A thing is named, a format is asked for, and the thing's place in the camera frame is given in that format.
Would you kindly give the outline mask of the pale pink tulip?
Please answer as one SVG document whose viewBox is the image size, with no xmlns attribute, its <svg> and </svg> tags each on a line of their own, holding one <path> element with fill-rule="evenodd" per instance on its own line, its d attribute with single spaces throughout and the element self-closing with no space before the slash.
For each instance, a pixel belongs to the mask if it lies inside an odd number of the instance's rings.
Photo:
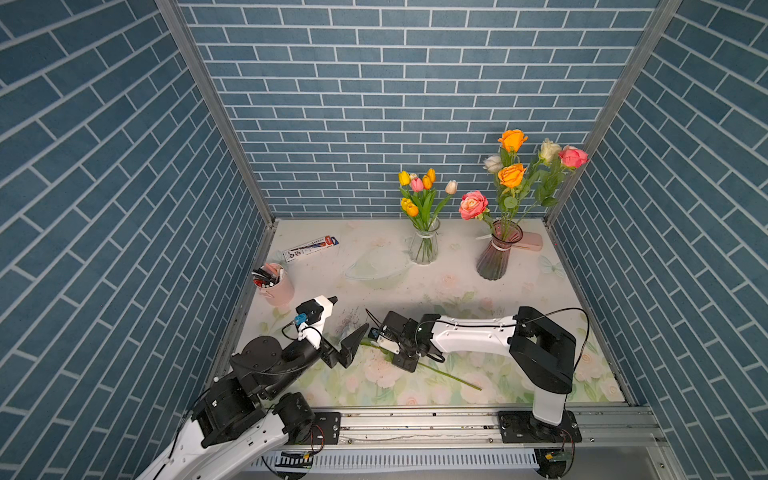
<svg viewBox="0 0 768 480">
<path fill-rule="evenodd" d="M 452 200 L 453 196 L 457 193 L 458 183 L 455 180 L 449 181 L 444 189 L 444 195 L 442 199 L 433 206 L 429 222 L 427 223 L 428 232 L 433 232 L 437 229 L 438 218 L 445 206 Z"/>
</svg>

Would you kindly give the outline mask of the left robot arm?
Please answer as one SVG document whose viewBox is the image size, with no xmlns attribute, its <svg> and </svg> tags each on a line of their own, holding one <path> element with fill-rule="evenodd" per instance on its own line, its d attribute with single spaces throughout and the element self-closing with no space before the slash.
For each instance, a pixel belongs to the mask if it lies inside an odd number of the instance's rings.
<svg viewBox="0 0 768 480">
<path fill-rule="evenodd" d="M 282 346 L 271 336 L 250 341 L 231 358 L 231 372 L 195 401 L 171 444 L 141 478 L 231 479 L 285 445 L 306 451 L 286 454 L 271 470 L 301 478 L 325 446 L 337 444 L 340 416 L 315 413 L 302 394 L 287 389 L 318 360 L 350 366 L 367 331 L 362 325 L 340 347 L 326 340 L 315 347 L 306 339 Z"/>
</svg>

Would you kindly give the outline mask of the cream rose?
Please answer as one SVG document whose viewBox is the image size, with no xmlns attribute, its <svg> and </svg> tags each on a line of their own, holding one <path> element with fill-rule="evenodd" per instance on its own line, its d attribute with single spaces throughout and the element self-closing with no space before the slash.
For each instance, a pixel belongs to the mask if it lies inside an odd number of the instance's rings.
<svg viewBox="0 0 768 480">
<path fill-rule="evenodd" d="M 523 182 L 522 198 L 533 196 L 534 204 L 550 207 L 556 203 L 554 194 L 565 179 L 560 153 L 562 148 L 545 139 L 542 143 L 537 160 L 528 169 Z"/>
</svg>

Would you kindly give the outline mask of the small pink rose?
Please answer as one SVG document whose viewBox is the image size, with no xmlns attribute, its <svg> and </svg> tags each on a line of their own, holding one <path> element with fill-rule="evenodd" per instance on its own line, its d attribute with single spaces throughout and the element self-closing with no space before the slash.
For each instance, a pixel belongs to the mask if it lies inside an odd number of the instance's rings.
<svg viewBox="0 0 768 480">
<path fill-rule="evenodd" d="M 566 179 L 566 176 L 570 172 L 578 170 L 579 168 L 585 166 L 589 162 L 589 156 L 585 151 L 575 148 L 573 146 L 565 146 L 561 148 L 562 148 L 562 151 L 560 153 L 560 160 L 562 163 L 562 167 L 563 167 L 563 171 L 565 173 L 565 179 Z"/>
</svg>

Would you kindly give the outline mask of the yellow tulip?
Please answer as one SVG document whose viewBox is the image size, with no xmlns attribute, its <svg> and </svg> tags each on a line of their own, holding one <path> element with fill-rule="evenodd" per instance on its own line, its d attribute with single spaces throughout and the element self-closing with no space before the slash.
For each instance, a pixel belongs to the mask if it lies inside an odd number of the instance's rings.
<svg viewBox="0 0 768 480">
<path fill-rule="evenodd" d="M 401 209 L 411 218 L 415 218 L 420 214 L 420 208 L 409 198 L 402 198 Z"/>
<path fill-rule="evenodd" d="M 406 171 L 401 171 L 398 174 L 398 182 L 400 184 L 400 193 L 402 194 L 402 198 L 411 199 L 420 208 L 420 214 L 415 218 L 411 218 L 402 209 L 401 210 L 408 216 L 408 218 L 410 219 L 415 229 L 426 229 L 427 220 L 426 220 L 426 212 L 424 210 L 425 189 L 420 193 L 414 193 L 410 186 L 411 180 L 416 177 L 420 178 L 416 174 L 410 174 Z"/>
</svg>

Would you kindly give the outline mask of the white rose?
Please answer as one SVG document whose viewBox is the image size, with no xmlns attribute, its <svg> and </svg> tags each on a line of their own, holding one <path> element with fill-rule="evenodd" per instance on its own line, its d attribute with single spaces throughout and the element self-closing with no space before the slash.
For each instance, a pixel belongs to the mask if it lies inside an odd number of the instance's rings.
<svg viewBox="0 0 768 480">
<path fill-rule="evenodd" d="M 378 345 L 376 345 L 376 344 L 374 344 L 374 343 L 372 343 L 370 341 L 367 341 L 367 340 L 362 341 L 361 346 L 365 346 L 367 348 L 373 348 L 373 349 L 379 350 L 380 352 L 383 352 L 385 354 L 385 356 L 388 355 L 389 357 L 394 359 L 394 354 L 392 352 L 389 352 L 388 350 L 384 349 L 383 347 L 380 347 L 380 346 L 378 346 Z M 454 375 L 452 375 L 452 374 L 450 374 L 448 372 L 441 371 L 441 370 L 439 370 L 437 368 L 434 368 L 434 367 L 432 367 L 432 366 L 430 366 L 428 364 L 425 364 L 423 362 L 417 362 L 417 365 L 419 367 L 421 367 L 422 369 L 428 369 L 428 370 L 430 370 L 430 371 L 432 371 L 432 372 L 434 372 L 434 373 L 436 373 L 438 375 L 441 375 L 441 376 L 443 376 L 445 378 L 448 378 L 448 379 L 450 379 L 452 381 L 455 381 L 455 382 L 458 382 L 458 383 L 460 383 L 462 385 L 470 387 L 470 388 L 472 388 L 472 389 L 474 389 L 476 391 L 482 391 L 482 388 L 479 387 L 478 385 L 475 385 L 475 384 L 472 384 L 472 383 L 470 383 L 468 381 L 465 381 L 465 380 L 463 380 L 463 379 L 461 379 L 459 377 L 456 377 L 456 376 L 454 376 Z"/>
<path fill-rule="evenodd" d="M 499 155 L 492 155 L 483 161 L 483 167 L 487 172 L 497 174 L 504 168 L 504 165 Z"/>
</svg>

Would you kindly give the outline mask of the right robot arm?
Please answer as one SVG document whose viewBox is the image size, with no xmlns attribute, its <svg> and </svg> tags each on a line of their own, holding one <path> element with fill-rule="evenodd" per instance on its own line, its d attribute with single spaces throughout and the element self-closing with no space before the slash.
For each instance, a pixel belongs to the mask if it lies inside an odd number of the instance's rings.
<svg viewBox="0 0 768 480">
<path fill-rule="evenodd" d="M 426 314 L 421 320 L 390 311 L 369 338 L 392 354 L 392 363 L 413 372 L 423 357 L 443 362 L 450 353 L 469 352 L 513 359 L 534 385 L 532 416 L 540 424 L 562 423 L 576 370 L 576 337 L 530 306 L 512 316 L 457 319 Z"/>
</svg>

